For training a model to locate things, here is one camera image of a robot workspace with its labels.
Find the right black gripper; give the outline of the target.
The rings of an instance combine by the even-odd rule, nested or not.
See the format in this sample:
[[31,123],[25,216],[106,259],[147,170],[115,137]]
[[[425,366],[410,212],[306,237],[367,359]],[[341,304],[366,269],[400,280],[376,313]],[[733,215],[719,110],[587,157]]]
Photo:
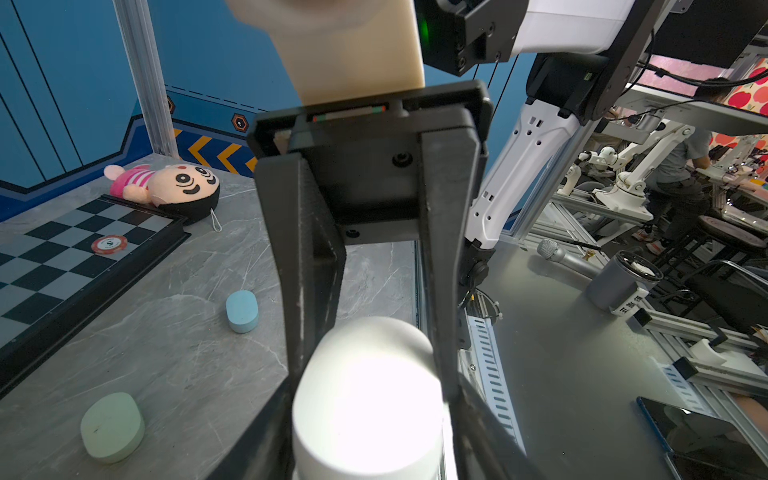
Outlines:
[[258,115],[247,142],[280,279],[290,388],[335,326],[347,244],[419,239],[443,400],[458,396],[457,288],[492,104],[466,81]]

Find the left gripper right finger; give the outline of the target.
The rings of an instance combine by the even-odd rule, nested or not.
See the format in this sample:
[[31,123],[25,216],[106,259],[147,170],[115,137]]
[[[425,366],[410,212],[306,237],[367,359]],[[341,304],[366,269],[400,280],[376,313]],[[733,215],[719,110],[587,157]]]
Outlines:
[[461,373],[449,410],[459,479],[544,479]]

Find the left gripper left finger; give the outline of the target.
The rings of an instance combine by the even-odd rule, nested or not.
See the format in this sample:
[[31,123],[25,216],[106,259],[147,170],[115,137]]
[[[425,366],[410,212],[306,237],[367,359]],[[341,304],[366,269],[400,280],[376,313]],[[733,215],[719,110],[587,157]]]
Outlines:
[[292,396],[285,378],[208,479],[291,479]]

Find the white earbud case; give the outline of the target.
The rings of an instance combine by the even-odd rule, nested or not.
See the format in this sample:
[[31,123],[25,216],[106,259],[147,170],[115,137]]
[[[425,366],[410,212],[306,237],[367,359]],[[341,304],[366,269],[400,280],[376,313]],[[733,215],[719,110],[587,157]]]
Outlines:
[[332,328],[293,399],[301,479],[434,479],[445,414],[433,348],[415,326],[366,317]]

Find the blue earbud case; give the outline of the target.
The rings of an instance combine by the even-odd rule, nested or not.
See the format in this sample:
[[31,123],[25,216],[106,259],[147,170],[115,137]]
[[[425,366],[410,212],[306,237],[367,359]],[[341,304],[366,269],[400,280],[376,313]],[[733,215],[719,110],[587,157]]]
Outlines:
[[228,296],[225,304],[229,327],[238,334],[254,330],[259,322],[256,296],[248,290],[239,290]]

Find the mint green earbud case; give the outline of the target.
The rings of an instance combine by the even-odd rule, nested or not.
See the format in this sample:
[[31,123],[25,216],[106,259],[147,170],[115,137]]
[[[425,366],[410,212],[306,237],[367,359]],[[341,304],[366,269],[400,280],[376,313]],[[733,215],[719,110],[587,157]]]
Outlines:
[[87,454],[96,462],[114,464],[140,445],[145,422],[134,398],[125,392],[107,395],[83,415],[80,435]]

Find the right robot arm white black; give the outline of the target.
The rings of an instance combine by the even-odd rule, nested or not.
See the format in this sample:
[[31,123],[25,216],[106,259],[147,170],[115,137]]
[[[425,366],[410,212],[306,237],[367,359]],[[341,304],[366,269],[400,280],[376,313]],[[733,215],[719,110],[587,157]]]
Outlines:
[[248,132],[289,384],[337,315],[349,244],[421,246],[429,339],[459,393],[457,314],[539,170],[620,97],[659,1],[233,1],[300,105]]

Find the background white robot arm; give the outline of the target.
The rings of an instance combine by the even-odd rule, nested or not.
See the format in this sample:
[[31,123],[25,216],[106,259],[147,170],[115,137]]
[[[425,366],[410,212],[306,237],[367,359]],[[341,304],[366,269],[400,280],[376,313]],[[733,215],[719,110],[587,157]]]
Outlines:
[[693,126],[673,120],[663,120],[660,126],[644,143],[632,143],[620,152],[605,147],[598,152],[580,153],[578,161],[581,164],[613,171],[612,185],[578,193],[576,182],[580,167],[573,165],[566,174],[566,185],[554,194],[553,201],[577,211],[634,225],[650,221],[653,215],[645,207],[647,178],[676,146],[695,132]]

